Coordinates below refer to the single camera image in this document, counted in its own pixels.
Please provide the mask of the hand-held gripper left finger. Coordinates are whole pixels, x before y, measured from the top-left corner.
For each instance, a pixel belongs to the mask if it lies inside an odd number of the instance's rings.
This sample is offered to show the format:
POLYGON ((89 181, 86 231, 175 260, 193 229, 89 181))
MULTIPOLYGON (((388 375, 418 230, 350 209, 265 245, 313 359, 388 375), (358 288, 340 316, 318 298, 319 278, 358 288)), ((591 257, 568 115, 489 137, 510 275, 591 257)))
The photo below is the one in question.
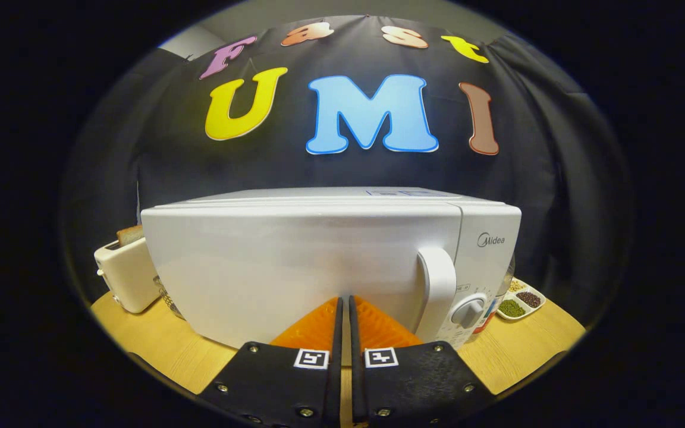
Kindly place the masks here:
POLYGON ((339 427, 343 299, 327 301, 307 320, 320 346, 248 341, 199 398, 253 427, 339 427))

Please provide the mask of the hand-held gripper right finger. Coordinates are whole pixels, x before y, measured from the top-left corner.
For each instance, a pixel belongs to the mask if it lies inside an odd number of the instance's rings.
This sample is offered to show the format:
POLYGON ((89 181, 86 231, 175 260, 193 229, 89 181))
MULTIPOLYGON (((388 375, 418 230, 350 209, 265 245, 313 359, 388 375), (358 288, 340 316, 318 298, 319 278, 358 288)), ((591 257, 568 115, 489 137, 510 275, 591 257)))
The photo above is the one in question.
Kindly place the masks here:
POLYGON ((356 427, 457 427, 495 395, 445 341, 363 347, 363 311, 351 296, 351 419, 356 427))

